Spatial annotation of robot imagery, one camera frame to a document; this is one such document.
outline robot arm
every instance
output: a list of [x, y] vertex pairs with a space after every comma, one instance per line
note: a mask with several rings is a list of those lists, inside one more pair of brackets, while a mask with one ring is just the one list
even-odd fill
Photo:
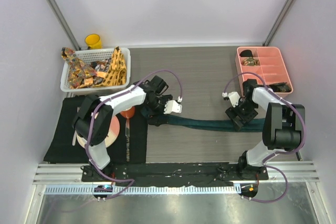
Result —
[[[226, 114], [237, 130], [258, 114], [255, 111], [258, 106], [267, 112], [262, 131], [263, 140], [254, 148], [244, 152], [238, 163], [242, 169], [263, 167], [266, 161], [281, 152], [292, 151], [300, 145], [302, 125], [289, 107], [274, 98], [264, 86], [257, 85], [256, 80], [245, 81], [243, 90], [244, 98], [241, 98], [237, 92], [223, 94], [224, 99], [230, 100], [232, 104]], [[304, 119], [304, 107], [300, 104], [292, 105]]]
[[182, 112], [182, 105], [172, 100], [171, 95], [161, 95], [164, 88], [168, 88], [168, 85], [160, 77], [155, 76], [151, 81], [142, 83], [138, 87], [134, 88], [134, 85], [132, 85], [127, 90], [115, 94], [101, 97], [96, 95], [86, 96], [72, 123], [72, 127], [86, 140], [89, 134], [92, 112], [100, 102], [110, 99], [96, 115], [89, 146], [91, 157], [99, 169], [105, 168], [110, 163], [110, 156], [107, 153], [104, 140], [113, 116], [140, 104], [146, 104], [155, 114]]

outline metal frame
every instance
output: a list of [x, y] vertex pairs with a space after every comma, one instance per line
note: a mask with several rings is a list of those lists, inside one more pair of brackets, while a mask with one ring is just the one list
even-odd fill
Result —
[[282, 21], [284, 20], [284, 18], [288, 14], [288, 11], [292, 7], [293, 3], [294, 3], [294, 0], [286, 0], [285, 1], [285, 4], [283, 5], [282, 10], [280, 11], [277, 19], [275, 20], [271, 31], [269, 32], [269, 34], [266, 37], [265, 42], [263, 43], [263, 46], [269, 46], [269, 44], [273, 40], [275, 34], [277, 33]]
[[68, 38], [69, 38], [70, 42], [72, 43], [73, 47], [76, 50], [79, 50], [79, 45], [76, 41], [76, 38], [75, 38], [74, 34], [72, 33], [67, 21], [65, 20], [61, 10], [59, 9], [56, 1], [55, 0], [46, 0], [46, 1], [48, 2], [52, 11], [55, 13], [55, 16], [57, 17], [59, 23], [61, 24], [62, 28], [64, 29], [64, 32], [68, 36]]
[[[57, 19], [59, 20], [62, 28], [64, 29], [66, 35], [68, 36], [69, 40], [71, 41], [73, 47], [76, 50], [80, 50], [80, 46], [72, 33], [67, 21], [65, 20], [61, 10], [59, 9], [57, 3], [55, 0], [46, 0], [52, 9], [52, 11], [55, 13]], [[266, 37], [265, 42], [263, 43], [263, 46], [268, 46], [272, 39], [274, 38], [276, 32], [278, 31], [282, 21], [284, 20], [285, 16], [287, 15], [288, 11], [290, 10], [291, 6], [293, 5], [294, 0], [286, 0], [285, 4], [283, 5], [277, 19], [275, 20], [272, 29], [270, 30], [268, 36]], [[184, 45], [151, 45], [151, 46], [129, 46], [130, 48], [144, 48], [144, 47], [200, 47], [200, 46], [234, 46], [234, 44], [184, 44]]]
[[[319, 177], [312, 161], [268, 162], [282, 170], [289, 182], [319, 182]], [[39, 164], [33, 185], [83, 185], [91, 184], [82, 182], [81, 166], [87, 164]], [[285, 180], [276, 170], [268, 170], [269, 180], [261, 180], [260, 183], [284, 182]], [[254, 180], [245, 180], [245, 183], [253, 183]]]
[[[306, 182], [316, 215], [320, 223], [331, 223], [320, 190], [320, 179], [312, 161], [268, 162], [267, 164], [279, 168], [287, 176], [288, 182]], [[96, 185], [102, 182], [82, 182], [80, 167], [87, 164], [39, 164], [34, 177], [34, 195], [31, 200], [26, 224], [35, 224], [40, 212], [44, 195], [56, 194], [92, 194]], [[276, 170], [268, 170], [269, 180], [260, 183], [284, 182], [283, 177]], [[233, 187], [214, 188], [133, 188], [127, 195], [148, 194], [235, 194], [240, 190], [240, 183], [254, 183], [255, 181], [233, 181]]]

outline black mat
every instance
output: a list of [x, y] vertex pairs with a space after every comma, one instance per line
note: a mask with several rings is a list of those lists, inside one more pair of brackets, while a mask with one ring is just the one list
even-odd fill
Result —
[[[53, 141], [47, 151], [44, 161], [51, 163], [87, 163], [84, 148], [77, 142], [72, 146], [74, 129], [71, 127], [73, 118], [77, 113], [77, 107], [80, 107], [84, 96], [74, 98], [65, 98], [63, 100], [61, 114], [58, 119]], [[147, 120], [140, 113], [141, 107], [135, 107], [135, 115], [130, 119], [130, 161], [132, 164], [146, 162], [147, 149]], [[126, 162], [126, 137], [125, 123], [126, 119], [117, 115], [120, 122], [120, 132], [116, 141], [107, 148], [111, 161], [117, 164]]]

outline pink tray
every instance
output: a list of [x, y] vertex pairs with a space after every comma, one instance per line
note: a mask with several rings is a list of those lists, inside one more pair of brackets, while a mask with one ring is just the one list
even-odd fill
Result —
[[[240, 57], [239, 55], [244, 50], [251, 50], [253, 57], [260, 61], [260, 66], [243, 66], [241, 62], [245, 59], [245, 57]], [[277, 93], [281, 97], [286, 97], [287, 95], [293, 93], [292, 83], [289, 79], [281, 52], [277, 47], [238, 47], [236, 56], [236, 67], [238, 73], [257, 73], [266, 81], [266, 84], [286, 82], [291, 87], [291, 91], [286, 93]], [[257, 79], [257, 83], [262, 84], [262, 82], [252, 74], [244, 74], [242, 76], [239, 76], [238, 78], [242, 94], [243, 82], [247, 79]]]

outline white basket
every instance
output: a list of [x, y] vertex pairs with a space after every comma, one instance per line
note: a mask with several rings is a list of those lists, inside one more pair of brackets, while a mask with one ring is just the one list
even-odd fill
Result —
[[[100, 88], [81, 88], [81, 89], [71, 89], [68, 82], [69, 65], [64, 62], [62, 77], [61, 77], [61, 90], [63, 92], [71, 92], [75, 95], [82, 94], [105, 94], [105, 93], [115, 93], [120, 90], [125, 89], [130, 83], [131, 77], [131, 52], [128, 48], [121, 47], [121, 52], [124, 54], [125, 63], [127, 67], [127, 77], [126, 83], [120, 86], [111, 87], [100, 87]], [[91, 63], [97, 60], [105, 60], [111, 57], [114, 52], [114, 48], [109, 49], [95, 49], [95, 50], [83, 50], [76, 51], [76, 56], [85, 63]]]

